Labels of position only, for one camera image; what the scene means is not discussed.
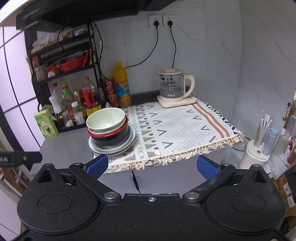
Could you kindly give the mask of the person's left hand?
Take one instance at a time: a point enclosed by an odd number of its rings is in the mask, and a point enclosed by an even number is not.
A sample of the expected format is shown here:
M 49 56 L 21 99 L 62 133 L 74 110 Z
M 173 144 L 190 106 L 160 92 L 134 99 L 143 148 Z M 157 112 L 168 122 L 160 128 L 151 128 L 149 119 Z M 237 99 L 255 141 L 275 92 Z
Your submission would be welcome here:
M 0 168 L 0 180 L 2 180 L 3 177 L 4 177 L 3 169 Z

